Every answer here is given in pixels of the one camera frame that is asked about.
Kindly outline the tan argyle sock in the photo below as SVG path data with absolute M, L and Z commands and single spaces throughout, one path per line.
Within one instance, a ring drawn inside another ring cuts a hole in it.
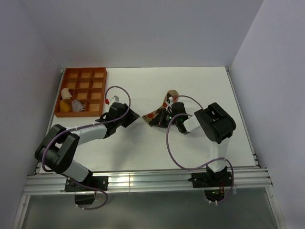
M 166 107 L 168 106 L 168 104 L 166 103 L 167 100 L 172 97 L 173 98 L 173 101 L 174 102 L 177 102 L 178 100 L 178 95 L 179 93 L 176 91 L 176 90 L 169 90 L 163 100 L 163 103 L 162 105 L 157 108 L 156 110 L 148 113 L 148 114 L 145 114 L 142 116 L 142 119 L 148 124 L 148 125 L 151 125 L 150 122 L 152 120 L 154 120 L 158 115 L 160 115 L 161 111 L 166 109 Z

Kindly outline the grey sock red stripes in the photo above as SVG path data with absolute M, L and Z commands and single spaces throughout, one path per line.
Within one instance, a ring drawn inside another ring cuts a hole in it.
M 78 100 L 73 100 L 71 106 L 73 112 L 83 112 L 85 110 L 84 105 Z

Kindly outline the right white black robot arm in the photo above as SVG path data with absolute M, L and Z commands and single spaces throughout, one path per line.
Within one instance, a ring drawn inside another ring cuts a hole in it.
M 174 102 L 161 107 L 148 122 L 150 126 L 168 128 L 175 125 L 180 133 L 186 135 L 201 128 L 210 140 L 210 153 L 206 167 L 207 183 L 217 186 L 223 179 L 222 173 L 227 170 L 226 154 L 229 139 L 236 129 L 234 119 L 216 102 L 205 109 L 199 109 L 193 115 L 186 113 L 184 103 Z

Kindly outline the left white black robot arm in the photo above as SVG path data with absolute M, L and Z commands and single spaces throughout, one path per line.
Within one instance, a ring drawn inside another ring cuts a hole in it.
M 93 184 L 92 172 L 73 159 L 77 147 L 93 140 L 106 139 L 118 127 L 126 128 L 139 118 L 127 104 L 115 102 L 108 112 L 90 125 L 71 129 L 54 125 L 38 146 L 34 157 L 51 171 L 76 180 L 75 184 L 81 190 L 88 190 Z

